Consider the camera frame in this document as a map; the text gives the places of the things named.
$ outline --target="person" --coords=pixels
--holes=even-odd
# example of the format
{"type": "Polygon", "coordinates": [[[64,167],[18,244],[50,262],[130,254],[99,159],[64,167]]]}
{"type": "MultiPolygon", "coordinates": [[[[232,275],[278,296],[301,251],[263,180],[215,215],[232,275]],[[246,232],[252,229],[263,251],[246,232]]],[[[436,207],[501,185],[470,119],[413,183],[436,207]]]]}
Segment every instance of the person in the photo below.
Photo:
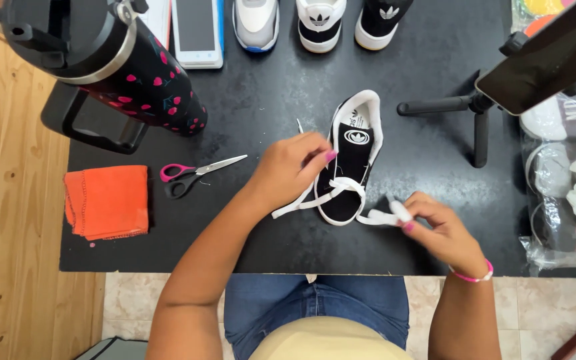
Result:
{"type": "MultiPolygon", "coordinates": [[[[317,133],[272,144],[247,184],[197,237],[166,283],[152,321],[147,360],[221,359],[217,306],[224,288],[225,336],[237,360],[397,359],[405,353],[408,298],[402,277],[233,274],[252,228],[295,200],[335,157],[317,133]]],[[[454,212],[422,192],[399,224],[454,272],[430,328],[428,359],[501,359],[491,273],[478,242],[454,212]]]]}

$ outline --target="black table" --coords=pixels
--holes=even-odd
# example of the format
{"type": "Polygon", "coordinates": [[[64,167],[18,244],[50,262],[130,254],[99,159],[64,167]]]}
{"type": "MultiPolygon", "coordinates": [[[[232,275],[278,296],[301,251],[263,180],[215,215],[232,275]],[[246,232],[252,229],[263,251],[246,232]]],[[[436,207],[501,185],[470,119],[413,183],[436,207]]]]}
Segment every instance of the black table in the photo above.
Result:
{"type": "MultiPolygon", "coordinates": [[[[209,110],[203,134],[183,139],[148,130],[139,150],[125,156],[70,143],[68,171],[114,165],[148,165],[150,233],[88,241],[63,226],[60,270],[171,272],[184,251],[245,184],[272,142],[306,131],[327,134],[337,105],[363,89],[381,97],[385,143],[367,186],[366,211],[384,208],[384,195],[405,199],[415,190],[452,206],[480,241],[496,275],[528,276],[519,235],[529,234],[517,120],[492,110],[490,151],[482,169],[470,166],[472,113],[421,118],[397,115],[401,101],[463,95],[463,83],[502,58],[509,0],[417,0],[392,43],[369,52],[353,39],[360,1],[349,1],[341,39],[330,53],[300,44],[294,3],[280,2],[280,34],[269,53],[245,52],[225,5],[225,63],[221,70],[192,70],[189,77],[209,110]],[[169,163],[207,165],[237,155],[248,158],[210,173],[180,200],[164,196],[158,171],[169,163]]],[[[78,119],[118,137],[125,118],[88,101],[78,119]]],[[[326,223],[316,209],[267,217],[252,230],[235,269],[251,273],[439,275],[447,269],[398,229],[352,222],[326,223]]],[[[575,277],[576,269],[542,272],[575,277]]]]}

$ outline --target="black scissors handle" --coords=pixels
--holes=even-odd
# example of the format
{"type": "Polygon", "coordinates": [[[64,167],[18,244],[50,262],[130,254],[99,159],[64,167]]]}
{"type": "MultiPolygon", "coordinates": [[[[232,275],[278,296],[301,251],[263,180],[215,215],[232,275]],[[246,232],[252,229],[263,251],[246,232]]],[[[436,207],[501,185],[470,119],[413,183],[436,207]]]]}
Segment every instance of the black scissors handle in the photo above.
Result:
{"type": "Polygon", "coordinates": [[[171,199],[179,199],[180,197],[184,196],[190,187],[201,178],[203,175],[197,174],[194,170],[185,170],[180,175],[175,177],[174,181],[169,182],[166,184],[164,191],[166,192],[166,196],[171,199]]]}

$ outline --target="tripod leg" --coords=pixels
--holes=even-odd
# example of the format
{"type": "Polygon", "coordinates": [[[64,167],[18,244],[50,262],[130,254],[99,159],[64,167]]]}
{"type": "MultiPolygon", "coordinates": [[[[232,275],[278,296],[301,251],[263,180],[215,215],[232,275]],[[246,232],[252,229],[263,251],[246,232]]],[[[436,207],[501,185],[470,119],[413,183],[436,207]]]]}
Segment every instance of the tripod leg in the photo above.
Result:
{"type": "Polygon", "coordinates": [[[401,102],[397,105],[397,113],[401,116],[407,116],[423,113],[443,113],[444,111],[461,111],[468,110],[469,104],[469,96],[444,97],[437,100],[416,100],[401,102]]]}
{"type": "Polygon", "coordinates": [[[488,111],[475,114],[475,157],[472,166],[482,168],[488,161],[488,111]]]}

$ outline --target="pink nail polish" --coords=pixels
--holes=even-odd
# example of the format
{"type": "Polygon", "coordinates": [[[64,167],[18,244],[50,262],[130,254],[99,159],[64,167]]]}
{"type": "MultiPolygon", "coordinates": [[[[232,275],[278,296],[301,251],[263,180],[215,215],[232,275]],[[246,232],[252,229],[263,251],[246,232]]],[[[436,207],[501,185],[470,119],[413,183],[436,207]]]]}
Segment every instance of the pink nail polish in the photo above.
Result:
{"type": "Polygon", "coordinates": [[[402,227],[402,230],[404,230],[404,233],[409,233],[409,232],[412,231],[412,228],[413,228],[414,226],[415,226],[415,225],[414,225],[412,222],[408,222],[408,223],[406,223],[406,225],[404,225],[404,226],[402,227]]]}
{"type": "Polygon", "coordinates": [[[337,157],[337,152],[334,150],[331,150],[326,154],[326,161],[331,162],[331,160],[334,159],[335,157],[337,157]]]}

